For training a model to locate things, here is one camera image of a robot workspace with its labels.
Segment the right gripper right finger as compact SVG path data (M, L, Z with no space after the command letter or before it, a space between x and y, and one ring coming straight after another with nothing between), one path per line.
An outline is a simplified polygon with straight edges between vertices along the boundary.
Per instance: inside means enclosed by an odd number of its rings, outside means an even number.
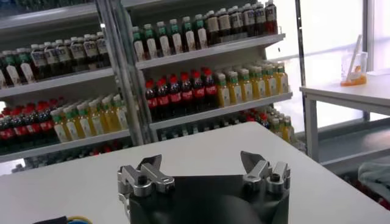
M290 189L290 167L278 161L274 166L259 154L241 151L241 161L246 170L243 185L247 192L265 190L274 195L284 194Z

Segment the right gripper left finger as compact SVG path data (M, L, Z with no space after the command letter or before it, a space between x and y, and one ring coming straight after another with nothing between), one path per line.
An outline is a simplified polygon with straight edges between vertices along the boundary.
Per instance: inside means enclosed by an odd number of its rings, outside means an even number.
M153 192L170 194L175 179L160 171L162 155L143 158L137 167L121 166L117 172L118 192L123 196L148 197Z

